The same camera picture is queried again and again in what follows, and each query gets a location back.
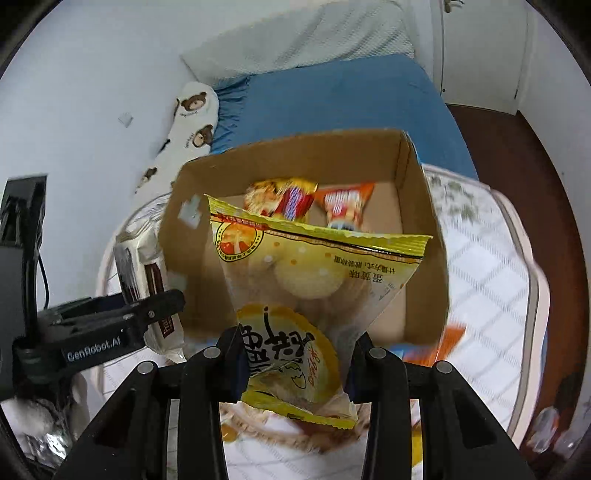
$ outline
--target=white packaged snack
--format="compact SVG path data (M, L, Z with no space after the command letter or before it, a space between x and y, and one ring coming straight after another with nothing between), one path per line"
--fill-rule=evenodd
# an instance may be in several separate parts
M133 232L120 233L116 240L115 263L127 303L170 288L154 222L148 220ZM177 314L149 325L144 341L147 347L175 363L185 360L183 327Z

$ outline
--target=cable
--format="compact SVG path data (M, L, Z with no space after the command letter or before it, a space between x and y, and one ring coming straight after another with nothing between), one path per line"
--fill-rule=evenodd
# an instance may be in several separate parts
M41 267L41 275L43 276L43 284L45 285L45 306L43 310L47 310L47 306L49 305L49 285L47 284L47 275L45 273L45 267L43 267L41 255L39 255L39 266Z

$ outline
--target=mattress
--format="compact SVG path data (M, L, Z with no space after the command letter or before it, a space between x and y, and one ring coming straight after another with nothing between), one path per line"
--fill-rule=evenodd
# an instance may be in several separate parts
M216 93L212 153L295 134L398 128L410 134L421 162L478 179L447 106L425 71L405 55L243 76L218 85Z
M466 378L497 421L520 445L530 423L541 376L541 345L550 307L544 274L510 202L486 185L433 166L424 166L447 249L449 321L466 333L448 360ZM156 199L132 221L150 216ZM97 295L119 291L114 262L101 272ZM196 349L207 345L196 345ZM108 362L96 370L95 386L108 399L144 360L165 365L148 349ZM167 463L174 477L178 419L173 402ZM241 435L225 443L230 479L359 478L366 437L324 454ZM422 478L422 463L413 478Z

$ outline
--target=cardboard box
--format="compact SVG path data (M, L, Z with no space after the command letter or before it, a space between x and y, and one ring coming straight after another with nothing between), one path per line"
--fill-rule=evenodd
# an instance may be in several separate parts
M187 163L174 183L160 229L167 269L186 280L186 307L181 314L185 334L203 339L236 322L203 194L242 207L242 195L252 182L276 177L303 177L320 186L375 182L365 209L368 229L434 237L405 290L369 333L380 345L436 342L449 307L446 253L414 146L406 133L394 129L298 135ZM310 223L326 224L316 205Z

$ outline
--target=snack wrapper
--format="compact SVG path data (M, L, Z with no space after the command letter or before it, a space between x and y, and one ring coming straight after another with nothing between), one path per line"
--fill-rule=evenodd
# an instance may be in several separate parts
M352 428L357 413L342 385L355 342L412 276L430 237L287 222L212 197L209 207L249 358L242 400Z
M326 210L328 228L337 230L361 230L363 208L374 192L373 183L355 187L318 190L316 202Z
M148 220L137 230L120 233L116 238L113 253L121 291L128 304L168 290L164 254L155 229L155 223ZM177 314L150 324L144 342L175 363L185 361L184 332Z
M317 186L304 179L258 181L248 187L244 208L256 215L304 222Z
M445 360L453 349L460 343L466 331L465 325L449 324L443 330L439 342L435 346L424 347L417 345L401 344L390 348L390 351L410 364L432 367L435 362ZM413 426L421 420L418 400L410 401L411 422Z

